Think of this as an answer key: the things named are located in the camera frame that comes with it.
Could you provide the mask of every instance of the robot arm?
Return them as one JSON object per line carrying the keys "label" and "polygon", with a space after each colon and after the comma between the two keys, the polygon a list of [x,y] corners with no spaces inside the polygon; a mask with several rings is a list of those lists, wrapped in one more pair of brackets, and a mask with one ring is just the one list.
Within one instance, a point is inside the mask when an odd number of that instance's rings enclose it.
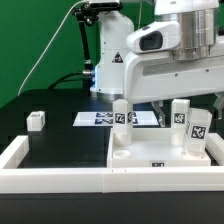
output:
{"label": "robot arm", "polygon": [[[121,0],[122,3],[137,3],[142,0]],[[90,7],[110,7],[119,4],[117,0],[90,0]],[[123,97],[124,59],[130,52],[126,37],[134,32],[134,24],[118,10],[99,14],[100,62],[95,67],[95,85],[91,95],[101,99],[115,100]]]}
{"label": "robot arm", "polygon": [[124,97],[154,102],[224,91],[218,0],[157,0],[156,21],[127,38]]}
{"label": "robot arm", "polygon": [[[157,0],[145,0],[152,6],[155,6]],[[122,0],[123,3],[137,3],[137,2],[144,2],[144,0]]]}

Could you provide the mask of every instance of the black table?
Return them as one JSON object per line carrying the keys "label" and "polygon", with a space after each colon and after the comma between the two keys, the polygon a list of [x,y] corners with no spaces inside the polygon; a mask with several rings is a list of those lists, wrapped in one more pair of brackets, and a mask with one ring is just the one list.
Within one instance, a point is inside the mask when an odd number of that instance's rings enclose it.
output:
{"label": "black table", "polygon": [[[212,109],[215,97],[191,99],[192,107]],[[135,110],[152,109],[149,104]],[[32,111],[46,112],[46,125],[26,131]],[[17,135],[29,135],[30,152],[19,168],[105,167],[109,127],[72,127],[77,112],[111,111],[107,101],[84,90],[32,90],[0,110],[0,152]],[[164,110],[170,111],[170,101]],[[223,121],[210,131],[223,137]],[[223,223],[224,192],[143,192],[0,195],[0,223]]]}

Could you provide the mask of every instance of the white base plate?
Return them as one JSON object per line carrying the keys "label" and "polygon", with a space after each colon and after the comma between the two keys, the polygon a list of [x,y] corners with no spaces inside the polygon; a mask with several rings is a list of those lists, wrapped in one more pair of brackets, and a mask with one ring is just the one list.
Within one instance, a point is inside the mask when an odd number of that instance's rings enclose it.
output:
{"label": "white base plate", "polygon": [[211,160],[204,152],[201,155],[184,154],[183,147],[171,144],[170,128],[134,128],[131,145],[114,144],[111,129],[107,167],[186,167],[210,166]]}

